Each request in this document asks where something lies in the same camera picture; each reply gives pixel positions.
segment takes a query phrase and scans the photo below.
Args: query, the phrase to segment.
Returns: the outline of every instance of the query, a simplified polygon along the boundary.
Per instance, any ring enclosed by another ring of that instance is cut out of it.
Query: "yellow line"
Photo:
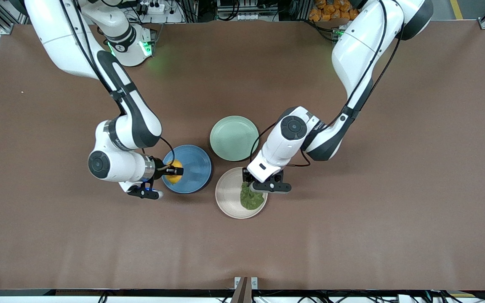
[[[462,20],[464,16],[461,14],[460,5],[458,5],[458,0],[450,0],[450,5],[452,5],[452,10],[454,11],[454,16],[456,16],[456,20]]]

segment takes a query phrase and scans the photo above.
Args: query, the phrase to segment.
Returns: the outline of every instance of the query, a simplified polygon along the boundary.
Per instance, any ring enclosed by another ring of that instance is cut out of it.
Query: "green plate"
[[[250,157],[250,149],[258,136],[258,128],[252,121],[241,116],[225,117],[212,128],[211,148],[222,159],[241,161]],[[259,141],[252,153],[256,151],[258,145]]]

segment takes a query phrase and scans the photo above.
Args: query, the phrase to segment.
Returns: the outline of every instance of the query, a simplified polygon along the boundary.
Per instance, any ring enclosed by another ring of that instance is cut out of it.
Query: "green leafy vegetable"
[[[241,205],[248,210],[254,210],[260,207],[265,200],[262,192],[253,192],[250,185],[243,182],[241,186]]]

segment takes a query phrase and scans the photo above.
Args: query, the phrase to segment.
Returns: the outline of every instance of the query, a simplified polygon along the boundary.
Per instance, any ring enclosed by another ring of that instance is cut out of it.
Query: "plate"
[[[181,145],[173,149],[175,159],[183,165],[183,177],[176,184],[162,176],[162,181],[170,190],[178,194],[190,194],[203,188],[211,177],[212,164],[208,154],[195,145]],[[164,163],[170,163],[173,157],[169,152],[164,157]]]
[[[258,128],[252,121],[241,116],[229,116],[214,125],[209,139],[218,157],[227,161],[241,161],[250,157],[250,149],[258,136]]]
[[[264,201],[254,210],[248,210],[241,205],[241,185],[243,184],[243,168],[228,170],[216,184],[215,197],[218,207],[231,218],[248,219],[257,215],[267,203],[267,194],[263,193]]]

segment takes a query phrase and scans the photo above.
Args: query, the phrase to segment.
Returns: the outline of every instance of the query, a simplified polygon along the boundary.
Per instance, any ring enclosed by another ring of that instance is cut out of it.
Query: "yellow fruit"
[[[183,165],[177,159],[175,159],[171,165],[173,165],[174,167],[183,168]],[[182,177],[183,176],[166,176],[166,180],[168,180],[171,184],[176,184],[181,180]]]

